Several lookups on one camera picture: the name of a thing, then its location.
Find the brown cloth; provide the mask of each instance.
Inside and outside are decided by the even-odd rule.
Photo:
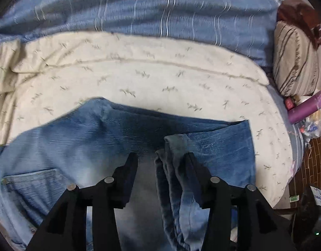
[[[316,50],[321,44],[321,18],[302,0],[283,0],[278,8],[278,21],[295,25],[305,32]]]

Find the metal screw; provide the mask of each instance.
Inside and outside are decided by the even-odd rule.
[[[68,189],[69,191],[73,191],[76,187],[77,187],[77,185],[74,184],[74,183],[72,183],[72,184],[70,184],[70,185],[67,186],[67,189]]]
[[[256,186],[255,186],[255,185],[252,185],[252,184],[249,184],[249,185],[247,186],[247,188],[248,188],[249,191],[255,191],[255,190],[257,189]]]
[[[220,182],[220,179],[217,177],[217,176],[212,176],[210,178],[210,181],[213,182],[213,183],[219,183]]]
[[[114,182],[114,178],[111,177],[111,176],[106,177],[106,178],[104,179],[104,182],[107,183],[107,184],[113,183],[113,182]]]

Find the red object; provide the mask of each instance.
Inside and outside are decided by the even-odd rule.
[[[291,97],[288,97],[286,100],[285,100],[285,106],[286,106],[286,109],[287,110],[291,110],[292,108],[295,107],[294,103],[293,103],[293,100]]]

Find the white label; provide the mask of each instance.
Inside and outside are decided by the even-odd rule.
[[[315,203],[318,206],[321,206],[321,190],[315,187],[310,186],[312,189],[312,193],[314,195]]]

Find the bed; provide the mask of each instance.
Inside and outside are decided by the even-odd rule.
[[[14,0],[0,18],[0,145],[99,96],[248,119],[256,185],[274,206],[303,155],[302,135],[265,74],[279,2]]]

